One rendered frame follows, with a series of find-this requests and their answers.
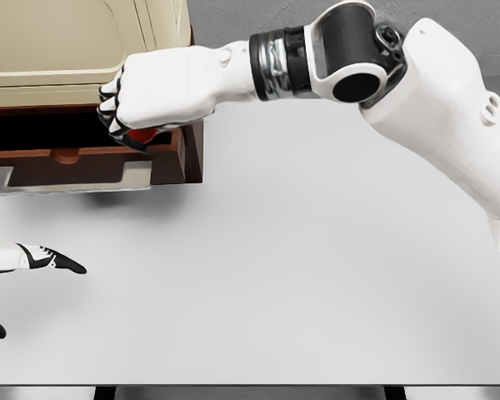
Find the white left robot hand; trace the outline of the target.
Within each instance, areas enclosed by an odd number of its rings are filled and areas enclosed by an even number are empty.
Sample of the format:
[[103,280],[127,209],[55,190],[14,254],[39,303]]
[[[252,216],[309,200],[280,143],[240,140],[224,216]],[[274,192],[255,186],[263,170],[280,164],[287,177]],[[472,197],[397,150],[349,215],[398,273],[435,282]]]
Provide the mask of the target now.
[[49,247],[0,242],[0,273],[39,268],[63,269],[76,274],[87,273],[87,269],[79,262]]

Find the red switch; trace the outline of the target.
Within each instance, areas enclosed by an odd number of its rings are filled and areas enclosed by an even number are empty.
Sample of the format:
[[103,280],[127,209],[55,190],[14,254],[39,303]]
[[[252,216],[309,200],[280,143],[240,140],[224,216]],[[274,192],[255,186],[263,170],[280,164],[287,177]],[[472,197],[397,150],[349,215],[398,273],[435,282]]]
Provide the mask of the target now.
[[144,129],[133,129],[127,133],[127,135],[130,138],[140,143],[149,143],[157,136],[157,134],[158,130],[155,127],[144,128]]

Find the brown wooden drawer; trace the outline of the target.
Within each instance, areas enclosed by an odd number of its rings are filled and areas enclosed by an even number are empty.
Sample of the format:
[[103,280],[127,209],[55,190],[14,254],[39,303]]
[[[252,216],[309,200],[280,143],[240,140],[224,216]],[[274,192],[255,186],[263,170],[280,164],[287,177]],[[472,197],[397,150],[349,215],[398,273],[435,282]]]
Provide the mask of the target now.
[[185,183],[185,147],[176,128],[136,152],[114,142],[93,110],[0,115],[0,194],[120,188],[125,168],[135,166],[146,170],[145,187]]

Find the beige and brown cabinet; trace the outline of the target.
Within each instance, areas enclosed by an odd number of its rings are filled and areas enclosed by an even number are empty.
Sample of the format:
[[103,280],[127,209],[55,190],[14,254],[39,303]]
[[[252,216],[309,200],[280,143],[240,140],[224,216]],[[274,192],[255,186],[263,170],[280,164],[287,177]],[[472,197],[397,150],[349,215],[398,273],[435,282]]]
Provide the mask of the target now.
[[[133,53],[192,45],[187,0],[0,0],[0,115],[97,112],[99,87]],[[203,179],[203,124],[181,127],[184,183]],[[121,187],[59,185],[53,192],[143,186],[126,167]]]

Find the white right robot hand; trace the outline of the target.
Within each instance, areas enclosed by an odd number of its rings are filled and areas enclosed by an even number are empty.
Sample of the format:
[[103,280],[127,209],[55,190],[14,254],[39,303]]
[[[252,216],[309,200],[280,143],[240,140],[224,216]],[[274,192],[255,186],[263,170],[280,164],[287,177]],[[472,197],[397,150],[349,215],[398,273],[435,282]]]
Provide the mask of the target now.
[[115,142],[146,151],[132,130],[168,130],[204,118],[217,100],[216,51],[178,47],[130,55],[112,81],[98,89],[97,114]]

